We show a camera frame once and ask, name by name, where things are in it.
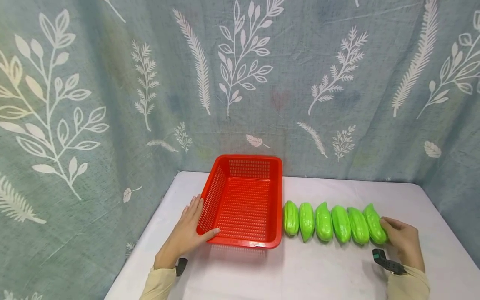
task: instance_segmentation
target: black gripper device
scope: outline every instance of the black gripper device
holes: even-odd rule
[[[391,271],[395,275],[403,275],[407,273],[402,264],[388,260],[385,256],[385,251],[382,249],[373,249],[372,253],[373,260],[377,264],[381,265],[385,270]]]
[[[187,267],[188,259],[181,257],[179,259],[178,265],[175,266],[175,271],[177,271],[177,277],[180,277]]]

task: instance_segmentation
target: fabric backdrop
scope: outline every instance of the fabric backdrop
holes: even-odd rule
[[[4,298],[102,299],[224,153],[419,184],[480,264],[479,39],[477,0],[0,1]]]

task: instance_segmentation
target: sleeve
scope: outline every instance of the sleeve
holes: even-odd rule
[[[140,300],[167,300],[177,273],[173,269],[150,269]]]
[[[391,274],[388,278],[388,300],[428,300],[430,285],[422,271],[404,266],[406,275]]]

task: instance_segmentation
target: table surface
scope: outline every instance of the table surface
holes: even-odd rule
[[[181,172],[168,189],[105,299],[132,300],[142,293],[156,252],[180,218],[185,205],[200,193],[208,173]],[[327,201],[363,209],[373,203],[381,215],[410,223],[420,232],[431,299],[477,299],[480,270],[417,185],[313,178],[283,178],[283,199],[315,208]],[[363,247],[336,239],[325,244],[316,236],[283,237],[273,250],[205,244],[186,256],[183,275],[170,300],[386,299],[387,272]],[[390,246],[387,257],[396,259]]]

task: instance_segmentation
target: basket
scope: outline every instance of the basket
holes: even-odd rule
[[[197,233],[220,233],[211,244],[272,249],[282,239],[282,161],[274,156],[222,155],[202,192]]]

